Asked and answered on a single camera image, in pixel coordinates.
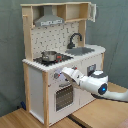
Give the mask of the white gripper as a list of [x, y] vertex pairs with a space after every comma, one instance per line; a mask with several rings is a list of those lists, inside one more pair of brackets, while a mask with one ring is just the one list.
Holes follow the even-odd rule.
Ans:
[[83, 74], [78, 70], [72, 68], [64, 67], [61, 73], [71, 82], [79, 83], [80, 79], [83, 77]]

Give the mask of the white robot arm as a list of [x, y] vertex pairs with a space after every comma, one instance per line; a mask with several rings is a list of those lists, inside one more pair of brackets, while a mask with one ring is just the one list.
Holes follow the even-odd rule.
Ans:
[[94, 71], [87, 76], [78, 69], [64, 67], [62, 73], [76, 88], [86, 90], [94, 98], [128, 103], [128, 90], [124, 93], [108, 90], [108, 76], [103, 71]]

